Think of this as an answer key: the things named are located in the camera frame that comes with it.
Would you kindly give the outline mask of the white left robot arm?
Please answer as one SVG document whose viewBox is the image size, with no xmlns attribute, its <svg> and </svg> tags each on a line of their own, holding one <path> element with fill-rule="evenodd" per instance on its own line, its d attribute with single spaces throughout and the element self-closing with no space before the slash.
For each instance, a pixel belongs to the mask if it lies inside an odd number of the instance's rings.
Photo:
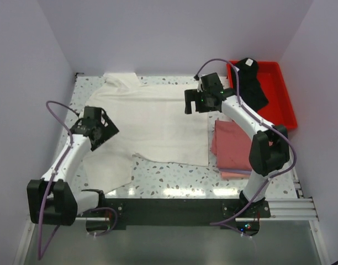
<svg viewBox="0 0 338 265">
<path fill-rule="evenodd" d="M 69 184 L 85 155 L 118 132 L 103 108 L 84 108 L 83 116 L 68 130 L 67 141 L 55 162 L 40 179 L 32 179 L 27 185 L 33 223 L 70 226 L 78 215 L 87 211 L 93 216 L 106 212 L 104 191 L 84 189 L 74 195 Z"/>
</svg>

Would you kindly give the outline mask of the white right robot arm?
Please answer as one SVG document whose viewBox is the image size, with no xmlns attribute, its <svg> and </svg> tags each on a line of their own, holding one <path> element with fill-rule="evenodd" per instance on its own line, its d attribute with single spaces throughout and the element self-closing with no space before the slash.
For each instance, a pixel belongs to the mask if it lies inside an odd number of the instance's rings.
<svg viewBox="0 0 338 265">
<path fill-rule="evenodd" d="M 265 199 L 268 182 L 280 175 L 283 166 L 290 160 L 287 128 L 265 121 L 238 95 L 238 89 L 223 88 L 217 73 L 199 77 L 196 89 L 184 92 L 185 114 L 195 111 L 207 113 L 219 111 L 232 119 L 250 138 L 250 178 L 242 190 L 238 210 L 245 217 L 258 210 L 257 202 Z"/>
</svg>

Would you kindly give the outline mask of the white Coca-Cola t-shirt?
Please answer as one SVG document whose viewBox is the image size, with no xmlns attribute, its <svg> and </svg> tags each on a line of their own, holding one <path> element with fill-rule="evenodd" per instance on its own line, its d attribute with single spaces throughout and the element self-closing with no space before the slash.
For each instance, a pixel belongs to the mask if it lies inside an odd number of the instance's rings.
<svg viewBox="0 0 338 265">
<path fill-rule="evenodd" d="M 184 92 L 196 85 L 143 85 L 135 73 L 104 77 L 85 105 L 104 109 L 119 132 L 83 158 L 89 188 L 108 193 L 130 183 L 133 156 L 208 166 L 208 116 L 184 112 Z"/>
</svg>

